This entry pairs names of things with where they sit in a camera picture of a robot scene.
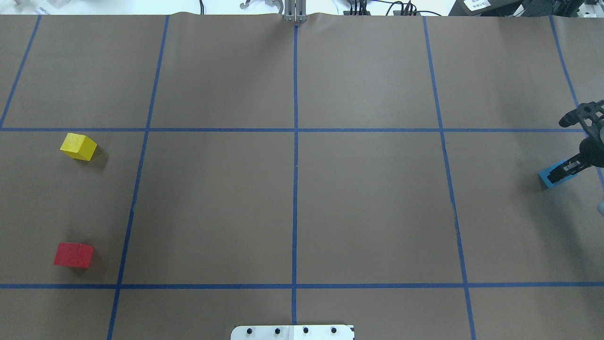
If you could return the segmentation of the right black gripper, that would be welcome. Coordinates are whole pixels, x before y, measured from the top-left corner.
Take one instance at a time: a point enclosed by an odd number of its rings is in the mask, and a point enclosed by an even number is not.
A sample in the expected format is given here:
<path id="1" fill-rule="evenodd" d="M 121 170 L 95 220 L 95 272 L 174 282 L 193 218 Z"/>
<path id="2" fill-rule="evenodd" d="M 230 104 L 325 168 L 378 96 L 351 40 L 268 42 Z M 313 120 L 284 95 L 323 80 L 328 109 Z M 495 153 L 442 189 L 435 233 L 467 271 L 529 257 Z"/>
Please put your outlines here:
<path id="1" fill-rule="evenodd" d="M 590 166 L 604 167 L 604 151 L 602 142 L 587 137 L 579 145 L 579 154 L 555 164 L 547 173 L 547 180 L 552 184 L 557 184 L 570 179 Z"/>

